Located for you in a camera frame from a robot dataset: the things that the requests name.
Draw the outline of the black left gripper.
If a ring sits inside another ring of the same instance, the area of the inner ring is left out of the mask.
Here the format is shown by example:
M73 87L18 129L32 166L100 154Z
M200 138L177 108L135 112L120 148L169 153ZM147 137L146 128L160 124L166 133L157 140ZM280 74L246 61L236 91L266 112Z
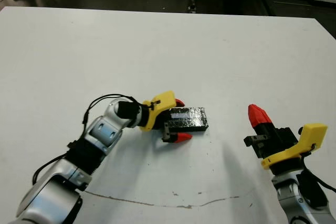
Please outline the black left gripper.
M175 99L176 107L185 107L183 101ZM161 112L155 119L152 130L161 130L162 131L162 141L165 143L180 143L192 139L192 135L188 133L174 133L170 134L168 121L171 118L170 110Z

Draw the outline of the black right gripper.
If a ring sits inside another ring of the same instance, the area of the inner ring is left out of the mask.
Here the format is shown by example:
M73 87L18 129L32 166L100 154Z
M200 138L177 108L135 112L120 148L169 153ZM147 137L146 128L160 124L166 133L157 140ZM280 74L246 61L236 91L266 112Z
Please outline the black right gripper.
M257 105L248 106L248 118L256 135L245 137L244 143L254 149L258 158L266 158L298 143L289 127L275 128L266 111Z

